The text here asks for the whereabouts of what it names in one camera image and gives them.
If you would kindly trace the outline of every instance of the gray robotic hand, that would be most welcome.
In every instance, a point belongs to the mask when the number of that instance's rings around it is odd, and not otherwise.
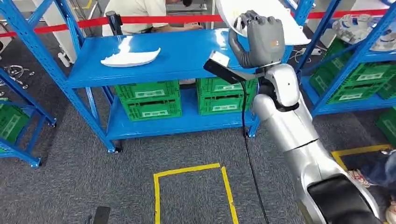
[[[280,63],[285,43],[282,22],[274,17],[259,16],[249,10],[239,16],[234,26],[247,27],[250,51],[246,52],[238,41],[238,34],[230,29],[228,41],[243,68],[256,68]]]

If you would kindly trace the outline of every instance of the red barrier tape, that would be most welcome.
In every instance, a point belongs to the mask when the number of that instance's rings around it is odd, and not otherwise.
[[[386,9],[374,9],[374,10],[358,10],[358,11],[337,11],[334,13],[333,18],[339,18],[346,14],[360,15],[384,15]],[[325,15],[324,12],[309,13],[308,19],[321,19]],[[122,16],[122,22],[124,24],[128,23],[187,23],[187,22],[222,22],[220,15],[168,15],[168,16]],[[97,19],[79,21],[78,26],[81,28],[94,27],[108,24],[106,17],[101,17]],[[43,34],[48,32],[57,32],[62,30],[67,30],[66,24],[40,27],[35,28],[34,31],[37,34]],[[8,32],[0,34],[0,37],[16,36],[16,32]]]

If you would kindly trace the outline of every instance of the blue metal shelf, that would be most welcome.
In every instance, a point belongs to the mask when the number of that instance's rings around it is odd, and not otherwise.
[[[396,105],[396,98],[391,99],[382,99],[377,94],[372,97],[364,100],[355,100],[344,103],[336,103],[336,104],[326,104],[329,98],[333,95],[333,93],[340,87],[340,85],[344,82],[344,80],[348,77],[350,72],[356,68],[359,63],[364,62],[384,62],[384,61],[396,61],[396,52],[375,52],[370,51],[371,46],[378,40],[380,35],[383,33],[385,29],[395,20],[396,18],[396,3],[390,5],[386,14],[379,20],[376,27],[370,32],[367,38],[361,41],[359,44],[353,45],[345,50],[352,50],[354,52],[349,59],[349,61],[345,64],[345,66],[341,69],[335,79],[332,81],[327,90],[321,95],[318,96],[315,90],[311,87],[309,83],[309,77],[304,76],[304,71],[310,71],[321,64],[327,62],[331,58],[339,55],[334,54],[329,58],[321,61],[317,65],[314,65],[310,68],[303,69],[306,60],[311,55],[315,45],[319,41],[321,35],[327,29],[327,25],[329,20],[331,19],[331,15],[334,13],[336,7],[338,6],[341,0],[332,0],[329,4],[328,9],[326,10],[325,15],[323,16],[320,24],[313,35],[311,43],[308,44],[307,50],[305,51],[300,63],[297,65],[295,70],[300,73],[302,76],[301,82],[304,91],[307,93],[309,99],[313,103],[312,108],[310,109],[312,116],[316,116],[319,114],[328,114],[328,113],[339,113],[339,112],[351,112],[358,110],[372,110],[377,108],[385,108]]]
[[[317,104],[320,97],[316,91],[312,88],[309,83],[309,77],[302,77],[301,85],[305,93],[307,94],[309,100],[313,104]],[[382,99],[377,94],[364,100],[349,101],[345,103],[327,104],[320,107],[317,110],[317,115],[329,114],[329,113],[340,113],[340,112],[351,112],[351,111],[363,111],[363,110],[373,110],[379,108],[387,108],[396,105],[396,98]]]
[[[6,152],[0,153],[0,158],[17,157],[30,164],[31,167],[38,167],[40,164],[40,157],[35,157],[31,155],[35,142],[40,134],[43,124],[47,121],[51,125],[55,125],[56,119],[49,115],[40,105],[36,103],[16,82],[14,82],[8,74],[0,69],[0,78],[6,83],[6,85],[14,91],[18,96],[26,101],[26,105],[13,103],[8,101],[0,101],[0,104],[8,104],[19,106],[21,109],[30,117],[27,124],[23,127],[21,132],[14,144],[10,144],[4,139],[0,139],[0,147],[5,149]],[[31,124],[32,118],[38,115],[39,121],[31,135],[28,145],[25,149],[20,148],[18,145],[25,134],[27,127]]]
[[[199,132],[219,128],[241,127],[241,112],[199,115],[195,89],[181,90],[182,117],[132,122],[120,100],[115,98],[110,112],[107,137],[112,140]],[[250,111],[245,112],[246,126],[254,123]]]
[[[226,29],[134,35],[130,44],[131,50],[133,52],[151,51],[160,47],[161,52],[157,59],[150,64],[133,68],[109,68],[102,65],[100,61],[113,53],[118,53],[118,38],[84,38],[71,14],[71,10],[68,8],[67,1],[54,0],[54,3],[66,21],[78,55],[69,76],[62,72],[30,25],[30,23],[36,23],[37,15],[44,11],[43,9],[48,2],[40,6],[39,13],[32,17],[29,22],[26,22],[12,0],[0,1],[0,12],[7,18],[13,29],[18,31],[18,36],[104,143],[108,152],[115,152],[113,140],[116,139],[241,126],[241,116],[237,112],[199,115],[194,90],[182,91],[182,117],[131,122],[119,100],[112,95],[108,87],[108,85],[115,84],[213,77],[212,74],[203,69],[203,65],[212,50],[229,56],[230,67],[241,70],[242,68],[228,45],[228,31]],[[297,24],[304,24],[312,4],[313,0],[300,1],[295,12]],[[246,38],[240,37],[240,42],[248,50]],[[292,46],[287,46],[283,61],[289,58],[291,51]],[[103,130],[98,119],[99,116],[91,91],[91,87],[94,86],[102,87],[111,108],[107,131]],[[87,108],[80,96],[76,94],[76,88],[85,88],[90,108]],[[253,116],[251,112],[246,112],[246,125],[250,127],[248,131],[250,137],[254,136],[259,124],[260,121],[257,116]]]
[[[119,53],[118,38],[116,36],[86,38],[67,84],[72,88],[82,88],[213,77],[213,74],[202,68],[212,50],[229,56],[229,66],[241,70],[226,42],[227,39],[228,29],[134,35],[129,44],[133,52],[154,51],[161,48],[158,57],[143,66],[112,68],[103,65],[100,61]],[[246,38],[239,40],[248,49]]]
[[[388,51],[388,52],[369,51],[361,58],[361,62],[386,62],[386,61],[396,61],[396,51]]]

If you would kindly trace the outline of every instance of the black pole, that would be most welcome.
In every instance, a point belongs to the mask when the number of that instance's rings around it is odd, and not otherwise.
[[[121,31],[121,16],[116,14],[115,11],[109,11],[106,13],[106,17],[109,20],[110,28],[112,29],[113,35],[122,35]]]

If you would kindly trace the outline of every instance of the beige shirt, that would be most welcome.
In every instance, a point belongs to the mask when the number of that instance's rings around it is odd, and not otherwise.
[[[165,0],[110,0],[105,9],[108,11],[115,11],[120,16],[165,16],[166,4]],[[140,33],[150,27],[163,27],[167,23],[153,23],[153,24],[124,24],[121,26],[123,34]],[[108,24],[102,27],[103,36],[111,36],[110,26]]]

